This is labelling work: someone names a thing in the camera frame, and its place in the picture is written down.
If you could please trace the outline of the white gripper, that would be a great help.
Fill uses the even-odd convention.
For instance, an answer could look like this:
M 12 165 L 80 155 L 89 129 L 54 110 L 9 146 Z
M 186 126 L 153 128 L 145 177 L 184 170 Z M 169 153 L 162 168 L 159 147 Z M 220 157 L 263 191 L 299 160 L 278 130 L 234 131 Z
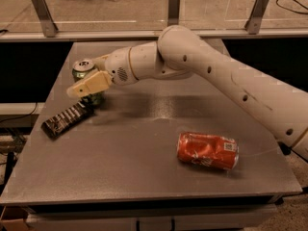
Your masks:
M 125 47 L 94 58 L 93 62 L 100 70 L 93 70 L 74 83 L 66 90 L 67 95 L 71 98 L 82 98 L 107 90 L 112 82 L 120 86 L 137 83 L 138 79 L 130 65 L 130 50 L 131 47 Z

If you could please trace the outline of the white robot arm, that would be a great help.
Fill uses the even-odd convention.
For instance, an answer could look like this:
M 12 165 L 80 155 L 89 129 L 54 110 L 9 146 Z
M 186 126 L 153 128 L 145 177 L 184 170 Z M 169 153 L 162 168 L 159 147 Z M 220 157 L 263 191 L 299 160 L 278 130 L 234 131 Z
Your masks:
M 264 125 L 282 144 L 308 157 L 308 92 L 286 84 L 212 47 L 190 29 L 173 25 L 156 41 L 117 49 L 90 61 L 96 66 L 66 91 L 72 98 L 139 80 L 194 73 Z

